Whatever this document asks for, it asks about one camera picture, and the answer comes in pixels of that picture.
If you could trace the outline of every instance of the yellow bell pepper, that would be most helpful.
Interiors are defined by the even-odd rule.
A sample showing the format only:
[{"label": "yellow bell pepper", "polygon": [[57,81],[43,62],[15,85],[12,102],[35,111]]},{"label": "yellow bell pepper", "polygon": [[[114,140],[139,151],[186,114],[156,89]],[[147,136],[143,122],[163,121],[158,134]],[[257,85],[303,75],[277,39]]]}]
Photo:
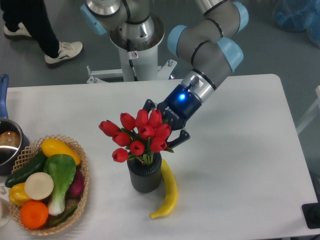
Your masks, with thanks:
[{"label": "yellow bell pepper", "polygon": [[25,192],[25,182],[18,183],[9,189],[9,200],[18,206],[23,206],[32,200]]}]

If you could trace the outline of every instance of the black vase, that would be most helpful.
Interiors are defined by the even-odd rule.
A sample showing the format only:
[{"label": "black vase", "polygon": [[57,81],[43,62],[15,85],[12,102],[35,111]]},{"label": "black vase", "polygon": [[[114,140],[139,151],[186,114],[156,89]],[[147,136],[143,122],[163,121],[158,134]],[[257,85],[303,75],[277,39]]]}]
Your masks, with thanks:
[{"label": "black vase", "polygon": [[132,186],[140,193],[150,193],[155,190],[161,180],[161,163],[160,153],[153,154],[153,162],[150,165],[142,164],[138,159],[126,161]]}]

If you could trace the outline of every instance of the tulip bouquet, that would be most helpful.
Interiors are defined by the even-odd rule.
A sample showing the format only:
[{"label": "tulip bouquet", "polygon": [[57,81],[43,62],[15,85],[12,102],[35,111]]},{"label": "tulip bouquet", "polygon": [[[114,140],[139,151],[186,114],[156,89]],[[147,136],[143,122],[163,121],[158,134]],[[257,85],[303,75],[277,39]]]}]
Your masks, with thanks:
[{"label": "tulip bouquet", "polygon": [[166,141],[171,134],[171,126],[163,122],[160,110],[153,109],[149,116],[145,109],[141,109],[136,118],[129,113],[121,113],[120,121],[122,128],[109,120],[102,121],[99,125],[105,135],[112,137],[120,147],[125,147],[112,153],[115,162],[138,159],[142,164],[150,165],[154,153],[173,153]]}]

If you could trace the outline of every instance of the black pants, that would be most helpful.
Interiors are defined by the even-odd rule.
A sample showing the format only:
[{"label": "black pants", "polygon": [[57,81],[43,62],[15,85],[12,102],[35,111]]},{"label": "black pants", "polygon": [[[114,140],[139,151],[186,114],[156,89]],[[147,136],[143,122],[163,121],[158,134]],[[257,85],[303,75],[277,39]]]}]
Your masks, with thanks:
[{"label": "black pants", "polygon": [[58,57],[59,41],[51,28],[44,0],[0,0],[0,6],[9,31],[17,31],[18,24],[23,23],[46,55]]}]

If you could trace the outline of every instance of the blue pot handle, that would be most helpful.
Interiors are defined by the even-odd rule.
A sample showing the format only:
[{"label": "blue pot handle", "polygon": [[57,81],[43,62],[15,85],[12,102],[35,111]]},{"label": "blue pot handle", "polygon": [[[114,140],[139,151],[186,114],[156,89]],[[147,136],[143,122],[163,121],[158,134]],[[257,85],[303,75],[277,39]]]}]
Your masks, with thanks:
[{"label": "blue pot handle", "polygon": [[0,119],[7,119],[8,110],[6,106],[7,90],[8,90],[9,76],[3,74],[0,77]]}]

